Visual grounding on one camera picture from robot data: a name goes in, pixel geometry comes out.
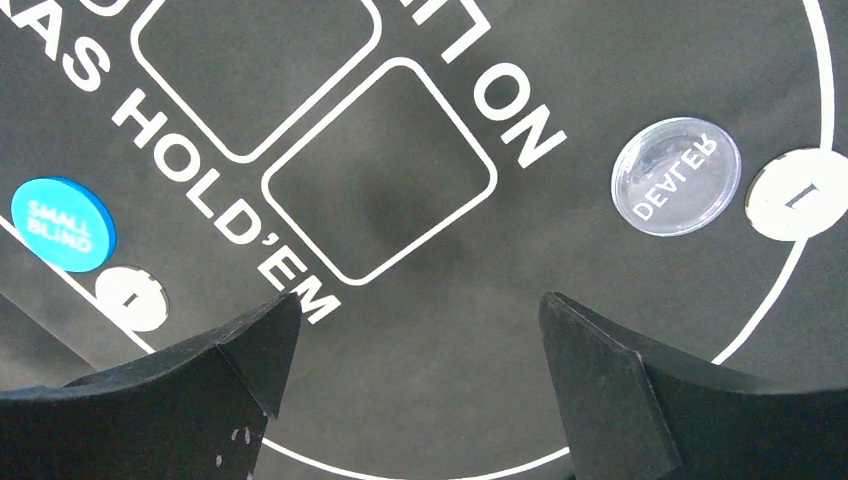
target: poker chip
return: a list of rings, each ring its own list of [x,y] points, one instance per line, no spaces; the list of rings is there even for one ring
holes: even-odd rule
[[[848,159],[818,148],[769,163],[748,192],[751,225],[773,240],[799,241],[829,229],[848,211]]]
[[[39,258],[68,272],[90,272],[115,251],[118,238],[103,202],[67,178],[32,179],[15,191],[12,221]]]
[[[158,280],[136,267],[104,270],[94,292],[110,318],[135,332],[152,332],[168,318],[168,295]]]

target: clear dealer button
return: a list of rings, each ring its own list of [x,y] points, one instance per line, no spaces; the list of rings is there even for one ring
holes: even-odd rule
[[[612,199],[642,232],[671,237],[704,227],[733,199],[741,174],[730,135],[696,118],[672,118],[639,132],[622,150]]]

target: poker table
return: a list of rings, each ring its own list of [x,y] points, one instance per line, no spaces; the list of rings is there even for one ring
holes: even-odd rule
[[[466,480],[568,469],[546,292],[713,363],[843,385],[848,224],[777,241],[746,216],[774,159],[848,150],[843,7],[0,0],[0,293],[33,332],[0,344],[4,385],[294,291],[304,326],[254,478]],[[646,234],[614,165],[681,117],[732,137],[738,189],[696,231]],[[13,198],[44,178],[108,210],[104,262],[28,247]]]

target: white curved line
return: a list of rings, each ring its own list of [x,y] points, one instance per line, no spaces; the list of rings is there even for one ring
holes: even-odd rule
[[[333,467],[331,465],[327,465],[326,463],[321,463],[317,460],[312,460],[309,457],[304,457],[298,453],[292,452],[291,450],[282,447],[267,438],[262,439],[262,443],[265,446],[270,447],[271,449],[282,453],[287,457],[291,457],[301,463],[305,463],[311,467],[315,467],[319,470],[324,470],[325,472],[334,473],[336,475],[341,475],[347,478],[355,478],[356,480],[402,480],[399,478],[388,478],[388,477],[377,477],[374,475],[368,475],[365,473],[351,472],[349,470],[344,470],[338,467]],[[510,468],[508,470],[501,470],[495,473],[488,473],[486,475],[480,475],[477,477],[467,477],[467,478],[454,478],[450,480],[496,480],[498,478],[504,478],[509,475],[515,475],[516,473],[526,472],[528,470],[532,470],[536,467],[544,465],[548,462],[552,462],[558,458],[564,457],[568,455],[570,450],[568,447],[563,448],[562,450],[556,451],[546,457],[542,457],[538,460],[534,460],[530,463],[525,463],[524,465],[520,465],[518,467]]]
[[[721,365],[725,360],[730,358],[731,355],[736,353],[736,351],[739,350],[745,342],[748,341],[748,338],[750,338],[751,334],[754,333],[754,330],[766,316],[766,313],[768,313],[780,297],[780,294],[783,293],[783,289],[786,287],[789,277],[792,276],[792,272],[798,265],[798,260],[801,259],[801,254],[804,253],[804,246],[806,244],[806,240],[795,242],[795,245],[792,246],[792,251],[789,252],[789,257],[786,258],[786,263],[783,265],[783,269],[780,271],[780,275],[777,276],[774,286],[771,287],[768,295],[766,295],[766,298],[763,299],[763,303],[760,304],[760,307],[754,312],[754,315],[750,320],[748,320],[748,323],[745,324],[745,327],[741,332],[739,332],[739,335],[737,335],[736,338],[730,342],[730,345],[728,345],[721,353],[718,354],[718,356],[716,356],[716,358],[713,359],[712,363]]]
[[[819,83],[821,86],[822,97],[821,148],[825,150],[831,150],[833,148],[833,137],[835,133],[836,124],[836,95],[833,81],[833,63],[830,56],[830,44],[827,38],[827,29],[825,28],[824,16],[822,15],[821,6],[819,5],[818,0],[802,1],[804,3],[804,9],[807,12],[807,18],[809,19],[810,27],[813,31],[813,41],[816,47],[816,59],[818,61]],[[8,221],[4,222],[4,220],[5,219],[0,217],[0,226],[8,230],[13,235],[16,235],[17,230],[15,230],[15,228],[11,224],[9,224]],[[754,315],[742,329],[742,332],[739,333],[739,335],[733,340],[733,342],[730,343],[730,345],[727,346],[727,348],[724,349],[723,352],[721,352],[715,359],[713,359],[713,363],[721,364],[722,362],[727,360],[731,355],[736,353],[736,351],[739,350],[739,348],[745,343],[745,341],[748,340],[748,338],[760,324],[760,321],[762,321],[768,310],[774,305],[775,301],[777,301],[777,298],[780,296],[780,294],[783,292],[783,289],[786,287],[786,283],[789,281],[789,277],[792,275],[792,272],[798,265],[798,260],[801,258],[801,254],[804,251],[806,243],[806,240],[795,243],[771,291],[769,291],[766,298],[760,304],[760,307],[757,308],[757,311],[754,312]],[[94,297],[87,290],[85,290],[85,288],[83,288],[76,281],[74,281],[73,278],[70,277],[70,275],[66,274],[65,272],[59,271],[58,269],[54,269],[54,271],[56,271],[56,273],[63,280],[65,280],[65,282],[67,282],[71,287],[73,287],[74,290],[76,290],[80,295],[82,295],[83,298],[88,300],[89,303],[91,303],[95,307],[98,306]],[[106,316],[106,318],[110,318],[105,311],[103,312],[103,314]],[[153,353],[153,349],[150,348],[149,345],[146,345],[138,337],[138,335],[135,334],[135,332],[127,331],[124,328],[121,328],[121,330],[125,334],[127,334],[127,336],[130,337],[133,341],[135,341],[136,344],[138,344],[139,347],[141,347],[147,353]],[[282,446],[272,442],[271,440],[268,440],[267,438],[263,439],[263,443],[283,455],[286,455],[294,460],[310,465],[319,470],[324,470],[329,473],[334,473],[337,475],[341,475],[348,478],[354,478],[357,480],[401,480],[390,479],[385,477],[375,477],[373,475],[366,475],[363,473],[356,473],[348,470],[343,470],[341,468],[333,467],[292,452],[291,450],[283,448]],[[552,462],[558,458],[564,457],[565,455],[568,455],[569,452],[569,448],[565,447],[550,455],[542,457],[538,460],[534,460],[530,463],[520,465],[518,467],[510,468],[507,470],[501,470],[499,472],[489,473],[477,477],[456,478],[451,480],[495,480],[509,475],[514,475],[516,473],[532,470],[536,467]]]
[[[100,15],[101,17],[114,17],[115,15],[121,13],[121,10],[130,3],[130,0],[116,0],[109,5],[108,7],[102,7],[92,2],[91,0],[80,0],[85,8],[91,10],[93,13]]]
[[[833,150],[833,136],[836,132],[836,88],[833,81],[833,60],[830,56],[830,42],[827,39],[827,26],[818,0],[802,0],[810,29],[813,31],[813,43],[816,46],[816,60],[819,65],[819,85],[821,88],[821,145],[823,150]]]
[[[824,23],[824,15],[822,15],[821,5],[818,0],[802,0],[804,2],[804,10],[807,12],[807,19],[810,21],[810,29],[813,31],[813,44],[816,47],[816,61],[819,67],[819,85],[821,88],[821,141],[820,147],[823,150],[833,149],[833,137],[836,130],[836,88],[833,81],[833,60],[830,56],[830,42],[827,38],[827,27]],[[760,324],[760,321],[765,317],[766,313],[777,301],[789,277],[795,267],[798,266],[798,260],[801,254],[804,253],[804,247],[807,245],[806,240],[795,242],[792,246],[792,251],[789,252],[789,257],[786,258],[786,263],[777,276],[774,286],[771,287],[768,295],[760,304],[760,307],[754,312],[754,316],[748,320],[748,323],[739,332],[739,335],[730,342],[730,345],[724,349],[716,358],[713,359],[714,364],[721,365],[731,355],[750,338],[751,334]]]

